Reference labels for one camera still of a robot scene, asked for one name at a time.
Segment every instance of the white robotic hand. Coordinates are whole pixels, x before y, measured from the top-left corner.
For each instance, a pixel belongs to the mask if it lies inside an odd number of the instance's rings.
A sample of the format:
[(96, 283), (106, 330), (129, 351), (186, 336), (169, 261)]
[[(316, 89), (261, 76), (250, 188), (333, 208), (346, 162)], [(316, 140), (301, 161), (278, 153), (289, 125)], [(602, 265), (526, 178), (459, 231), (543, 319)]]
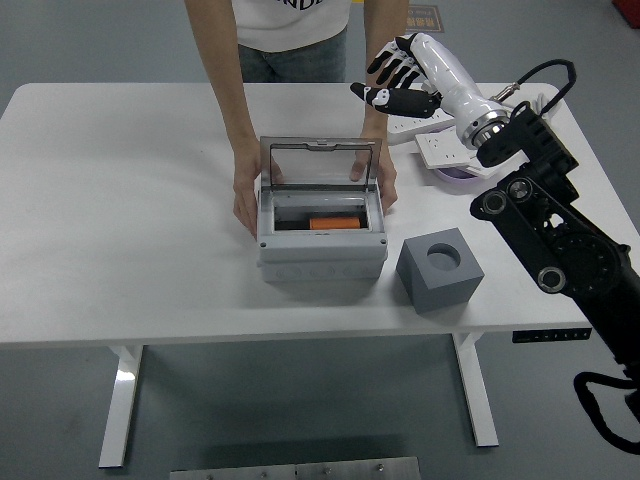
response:
[[(387, 89), (362, 84), (351, 89), (377, 110), (393, 115), (427, 118), (441, 107), (455, 118), (456, 134), (469, 149), (479, 148), (509, 121), (505, 107), (484, 98), (458, 59), (427, 34), (396, 37), (368, 72), (381, 67), (377, 83), (390, 78)], [(424, 91), (409, 90), (419, 73), (426, 77)]]

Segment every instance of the jeans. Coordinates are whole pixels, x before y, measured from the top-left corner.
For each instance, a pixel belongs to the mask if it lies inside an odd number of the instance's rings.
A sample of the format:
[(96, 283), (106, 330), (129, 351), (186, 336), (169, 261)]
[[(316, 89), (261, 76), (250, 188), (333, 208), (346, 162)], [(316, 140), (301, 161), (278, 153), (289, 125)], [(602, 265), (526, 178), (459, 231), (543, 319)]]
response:
[(285, 52), (262, 52), (238, 45), (245, 83), (342, 83), (347, 29), (335, 37)]

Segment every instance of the gray cube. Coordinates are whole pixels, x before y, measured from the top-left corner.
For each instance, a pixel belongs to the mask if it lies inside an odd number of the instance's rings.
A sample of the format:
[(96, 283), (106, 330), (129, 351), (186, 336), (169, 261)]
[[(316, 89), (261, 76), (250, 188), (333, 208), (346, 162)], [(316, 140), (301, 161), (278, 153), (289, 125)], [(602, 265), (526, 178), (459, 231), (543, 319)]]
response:
[(457, 228), (406, 239), (396, 271), (419, 314), (468, 302), (484, 277)]

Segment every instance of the person's hand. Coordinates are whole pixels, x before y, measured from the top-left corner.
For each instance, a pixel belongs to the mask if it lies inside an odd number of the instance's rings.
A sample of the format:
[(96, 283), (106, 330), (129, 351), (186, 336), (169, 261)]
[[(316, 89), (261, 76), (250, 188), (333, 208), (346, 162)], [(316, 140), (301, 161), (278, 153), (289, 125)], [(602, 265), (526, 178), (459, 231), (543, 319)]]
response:
[[(363, 134), (363, 138), (373, 138)], [(368, 156), (356, 156), (356, 161), (351, 168), (351, 174), (349, 178), (351, 181), (357, 182), (362, 178), (362, 175), (367, 168)], [(378, 161), (378, 187), (380, 188), (380, 200), (382, 202), (382, 212), (387, 214), (389, 207), (395, 203), (398, 199), (396, 193), (396, 168), (391, 160), (391, 154), (389, 153), (389, 144), (386, 139), (382, 140), (382, 146), (380, 147), (380, 159)]]
[(260, 142), (257, 138), (243, 142), (233, 149), (235, 171), (233, 174), (233, 214), (253, 238), (258, 232), (258, 203), (254, 192), (256, 177), (260, 174)]

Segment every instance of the white table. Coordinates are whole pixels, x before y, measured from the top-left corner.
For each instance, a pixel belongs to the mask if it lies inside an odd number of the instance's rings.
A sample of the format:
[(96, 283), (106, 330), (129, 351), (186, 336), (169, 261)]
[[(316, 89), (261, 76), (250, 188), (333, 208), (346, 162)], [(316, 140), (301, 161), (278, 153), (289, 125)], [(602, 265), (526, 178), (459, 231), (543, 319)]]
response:
[[(246, 90), (258, 135), (359, 134), (363, 106), (348, 85)], [(525, 85), (514, 102), (554, 91)], [(551, 125), (580, 162), (574, 205), (640, 264), (640, 237), (564, 103)], [(380, 279), (266, 284), (231, 213), (233, 157), (209, 85), (23, 86), (0, 120), (0, 347), (112, 347), (107, 467), (122, 465), (143, 345), (452, 333), (476, 442), (497, 445), (474, 342), (588, 324), (571, 300), (541, 293), (493, 226), (469, 214), (497, 179), (457, 186), (411, 146), (392, 156), (400, 198)], [(468, 304), (419, 316), (395, 274), (402, 241), (452, 227), (485, 278)]]

